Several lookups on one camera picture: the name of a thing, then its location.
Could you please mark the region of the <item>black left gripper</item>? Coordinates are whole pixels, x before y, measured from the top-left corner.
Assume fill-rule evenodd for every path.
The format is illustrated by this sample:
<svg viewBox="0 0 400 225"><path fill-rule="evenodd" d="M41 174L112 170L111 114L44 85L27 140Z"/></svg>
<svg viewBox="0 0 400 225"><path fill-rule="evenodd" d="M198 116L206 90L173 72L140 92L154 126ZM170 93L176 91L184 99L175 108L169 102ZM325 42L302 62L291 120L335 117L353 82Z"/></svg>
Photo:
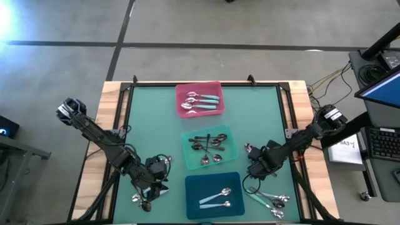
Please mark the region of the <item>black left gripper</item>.
<svg viewBox="0 0 400 225"><path fill-rule="evenodd" d="M136 173L136 189L150 188L146 192L147 201L153 201L154 199L157 199L160 196L161 190L169 190L169 188L163 183L166 177L162 180L155 180L153 174L147 167L137 167Z"/></svg>

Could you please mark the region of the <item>black power brick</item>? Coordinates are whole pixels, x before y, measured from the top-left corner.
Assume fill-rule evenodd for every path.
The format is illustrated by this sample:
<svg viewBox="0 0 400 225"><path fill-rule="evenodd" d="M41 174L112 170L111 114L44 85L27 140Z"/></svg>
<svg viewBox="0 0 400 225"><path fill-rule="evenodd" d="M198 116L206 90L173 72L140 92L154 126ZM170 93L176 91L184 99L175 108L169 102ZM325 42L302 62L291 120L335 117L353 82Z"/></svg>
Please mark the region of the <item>black power brick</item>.
<svg viewBox="0 0 400 225"><path fill-rule="evenodd" d="M382 51L378 60L385 70L391 70L400 65L400 50Z"/></svg>

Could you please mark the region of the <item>black device blue light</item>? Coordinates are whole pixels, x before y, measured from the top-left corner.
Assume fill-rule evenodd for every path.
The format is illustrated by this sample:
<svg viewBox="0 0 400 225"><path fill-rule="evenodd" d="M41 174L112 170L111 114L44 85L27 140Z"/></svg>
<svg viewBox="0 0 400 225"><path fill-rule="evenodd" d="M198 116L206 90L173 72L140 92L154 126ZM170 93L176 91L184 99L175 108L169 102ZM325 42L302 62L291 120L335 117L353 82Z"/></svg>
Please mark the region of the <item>black device blue light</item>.
<svg viewBox="0 0 400 225"><path fill-rule="evenodd" d="M12 120L0 115L0 136L6 136L14 139L18 129L18 123L15 123Z"/></svg>

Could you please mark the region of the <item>white paper sheet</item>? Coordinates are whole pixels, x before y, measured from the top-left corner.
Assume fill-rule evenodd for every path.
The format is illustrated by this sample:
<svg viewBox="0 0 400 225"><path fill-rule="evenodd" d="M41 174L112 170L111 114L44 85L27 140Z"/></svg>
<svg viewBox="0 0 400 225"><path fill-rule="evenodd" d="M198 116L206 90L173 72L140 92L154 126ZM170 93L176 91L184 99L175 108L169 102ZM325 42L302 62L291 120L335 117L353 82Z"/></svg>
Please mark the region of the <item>white paper sheet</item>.
<svg viewBox="0 0 400 225"><path fill-rule="evenodd" d="M362 164L358 135L353 134L328 147L329 160L335 163Z"/></svg>

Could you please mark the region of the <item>blue plastic bin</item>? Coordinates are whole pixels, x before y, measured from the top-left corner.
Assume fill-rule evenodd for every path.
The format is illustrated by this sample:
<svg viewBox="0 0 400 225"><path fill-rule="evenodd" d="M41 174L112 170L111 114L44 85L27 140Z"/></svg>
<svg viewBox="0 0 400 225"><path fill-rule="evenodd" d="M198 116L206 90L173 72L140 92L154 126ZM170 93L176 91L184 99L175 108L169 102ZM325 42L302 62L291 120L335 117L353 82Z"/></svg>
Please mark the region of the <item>blue plastic bin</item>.
<svg viewBox="0 0 400 225"><path fill-rule="evenodd" d="M220 204L225 201L230 207L200 209L199 200L231 188L227 196L219 196L204 204ZM189 220L242 216L245 213L240 175L237 172L205 174L185 178L186 216Z"/></svg>

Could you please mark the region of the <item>green table mat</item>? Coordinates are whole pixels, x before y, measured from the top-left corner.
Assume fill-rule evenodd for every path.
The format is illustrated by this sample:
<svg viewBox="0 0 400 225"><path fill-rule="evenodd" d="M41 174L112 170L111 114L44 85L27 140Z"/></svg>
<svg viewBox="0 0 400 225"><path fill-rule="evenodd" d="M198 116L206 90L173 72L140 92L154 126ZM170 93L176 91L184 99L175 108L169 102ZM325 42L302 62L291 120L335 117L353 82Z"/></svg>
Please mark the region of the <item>green table mat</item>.
<svg viewBox="0 0 400 225"><path fill-rule="evenodd" d="M288 195L283 209L284 220L298 222L300 211L291 172L286 161L275 175L258 181L248 176L250 165L246 143L257 148L273 140L285 142L283 115L275 86L229 86L222 90L224 112L217 116L181 118L176 110L173 87L136 87L129 116L130 132L126 141L142 159L158 154L172 156L171 172L166 186L169 191L151 203L149 212L132 202L136 193L127 176L120 179L113 223L244 223L275 221L270 210L246 194L254 187L261 192ZM238 157L235 160L189 170L183 153L181 134L212 126L229 126ZM186 216L185 178L188 176L237 172L240 175L245 213L242 216L189 220Z"/></svg>

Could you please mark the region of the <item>black monitor pole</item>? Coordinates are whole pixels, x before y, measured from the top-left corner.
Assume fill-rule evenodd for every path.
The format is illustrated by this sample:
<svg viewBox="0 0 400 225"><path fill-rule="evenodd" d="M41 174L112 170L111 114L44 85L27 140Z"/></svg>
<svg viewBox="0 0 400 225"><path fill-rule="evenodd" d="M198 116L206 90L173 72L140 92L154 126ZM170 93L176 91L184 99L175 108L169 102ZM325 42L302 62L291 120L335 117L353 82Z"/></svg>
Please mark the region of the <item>black monitor pole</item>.
<svg viewBox="0 0 400 225"><path fill-rule="evenodd" d="M380 51L390 45L398 36L400 36L400 22L398 22L393 28L391 28L385 35L378 39L371 47L365 50L361 57L364 60L372 60Z"/></svg>

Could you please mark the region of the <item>black computer keyboard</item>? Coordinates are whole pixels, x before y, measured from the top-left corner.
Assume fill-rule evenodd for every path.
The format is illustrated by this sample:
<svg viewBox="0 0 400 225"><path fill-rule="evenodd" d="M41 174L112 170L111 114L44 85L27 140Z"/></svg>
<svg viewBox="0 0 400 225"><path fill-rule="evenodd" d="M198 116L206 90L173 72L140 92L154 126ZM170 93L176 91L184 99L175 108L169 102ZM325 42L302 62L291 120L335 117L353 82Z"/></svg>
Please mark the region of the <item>black computer keyboard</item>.
<svg viewBox="0 0 400 225"><path fill-rule="evenodd" d="M372 158L400 162L400 129L367 127L366 138Z"/></svg>

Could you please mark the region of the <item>computer monitor blue screen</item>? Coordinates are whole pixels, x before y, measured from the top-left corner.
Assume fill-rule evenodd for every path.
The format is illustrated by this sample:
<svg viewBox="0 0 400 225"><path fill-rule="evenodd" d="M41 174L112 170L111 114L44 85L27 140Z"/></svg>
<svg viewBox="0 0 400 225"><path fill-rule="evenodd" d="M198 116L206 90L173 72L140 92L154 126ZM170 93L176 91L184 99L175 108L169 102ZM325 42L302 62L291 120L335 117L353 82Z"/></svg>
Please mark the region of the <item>computer monitor blue screen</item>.
<svg viewBox="0 0 400 225"><path fill-rule="evenodd" d="M361 88L354 97L400 109L400 65Z"/></svg>

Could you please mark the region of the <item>mint green plastic bin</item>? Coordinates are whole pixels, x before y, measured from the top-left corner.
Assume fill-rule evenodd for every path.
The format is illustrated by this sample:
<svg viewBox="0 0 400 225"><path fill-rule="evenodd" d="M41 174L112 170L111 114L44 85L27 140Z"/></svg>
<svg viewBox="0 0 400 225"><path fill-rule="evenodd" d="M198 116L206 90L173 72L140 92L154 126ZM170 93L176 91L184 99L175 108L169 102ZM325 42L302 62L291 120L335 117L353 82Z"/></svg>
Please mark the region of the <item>mint green plastic bin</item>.
<svg viewBox="0 0 400 225"><path fill-rule="evenodd" d="M218 147L224 147L224 151L218 151L216 149L211 149L211 145L208 144L207 150L212 154L219 154L222 156L222 160L219 162L214 162L212 157L209 155L209 164L202 166L201 158L204 156L205 150L199 149L194 150L191 146L195 142L189 142L188 139L194 139L194 136L206 136L210 134L211 137L217 136L218 134L227 134L227 139L225 141L221 141L221 145ZM233 134L227 125L219 125L212 127L205 127L202 129L198 129L195 131L190 131L181 134L181 142L184 153L184 158L186 161L186 166L189 170L196 170L200 168L204 168L206 166L212 166L215 164L220 164L228 161L235 160L238 157L238 151L236 149L236 144L233 139ZM206 142L197 142L202 144L204 147L206 146Z"/></svg>

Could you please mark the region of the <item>gray computer desk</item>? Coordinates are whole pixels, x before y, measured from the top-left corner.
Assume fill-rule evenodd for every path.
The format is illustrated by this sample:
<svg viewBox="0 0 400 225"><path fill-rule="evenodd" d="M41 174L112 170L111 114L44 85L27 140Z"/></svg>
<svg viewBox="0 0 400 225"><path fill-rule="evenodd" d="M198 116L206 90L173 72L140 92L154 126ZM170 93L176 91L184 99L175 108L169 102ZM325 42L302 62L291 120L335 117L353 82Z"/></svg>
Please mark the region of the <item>gray computer desk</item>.
<svg viewBox="0 0 400 225"><path fill-rule="evenodd" d="M363 52L353 51L349 53L351 67L360 89L371 84L390 71L382 67L383 72L381 72L377 78L367 81L366 69L380 66L381 63L377 55L370 61L364 60L361 57ZM367 111L350 121L349 125L362 134L362 138L367 147L367 156L370 160L383 200L400 203L400 162L372 158L369 155L366 138L366 128L369 127L400 129L400 109L366 100L364 100L364 103Z"/></svg>

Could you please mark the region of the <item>pink plastic bin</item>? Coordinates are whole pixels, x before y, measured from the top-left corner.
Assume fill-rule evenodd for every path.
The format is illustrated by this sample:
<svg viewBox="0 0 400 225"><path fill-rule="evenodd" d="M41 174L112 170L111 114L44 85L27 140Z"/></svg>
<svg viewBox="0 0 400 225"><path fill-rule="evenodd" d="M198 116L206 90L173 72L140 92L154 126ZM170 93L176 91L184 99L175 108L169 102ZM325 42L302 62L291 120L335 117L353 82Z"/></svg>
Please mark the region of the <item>pink plastic bin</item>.
<svg viewBox="0 0 400 225"><path fill-rule="evenodd" d="M219 104L208 104L208 103L201 103L195 102L191 104L195 105L215 105L216 109L214 112L208 112L204 114L185 114L188 110L183 109L181 107L182 103L186 103L185 99L190 98L186 94L188 92L196 92L198 94L207 94L207 95L215 95L219 96L220 100ZM178 84L175 88L176 93L176 110L177 114L181 118L196 118L196 117L203 117L203 116L215 116L222 114L224 112L224 98L223 98L223 91L222 86L219 81L212 81L212 82L200 82L200 83L190 83L190 84ZM196 99L207 99L203 97L194 97ZM201 108L194 108L190 110L195 111L205 111L205 110L212 110L212 109L201 109Z"/></svg>

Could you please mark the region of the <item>gray metal bench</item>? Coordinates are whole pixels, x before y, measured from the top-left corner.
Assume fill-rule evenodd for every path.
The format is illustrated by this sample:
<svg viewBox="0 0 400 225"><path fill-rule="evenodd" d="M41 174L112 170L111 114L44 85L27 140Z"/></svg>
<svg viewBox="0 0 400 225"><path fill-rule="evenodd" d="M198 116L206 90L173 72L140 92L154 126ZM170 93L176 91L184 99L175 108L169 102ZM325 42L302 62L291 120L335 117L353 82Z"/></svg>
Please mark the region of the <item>gray metal bench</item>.
<svg viewBox="0 0 400 225"><path fill-rule="evenodd" d="M0 225L7 223L17 189L33 156L49 159L51 152L0 135Z"/></svg>

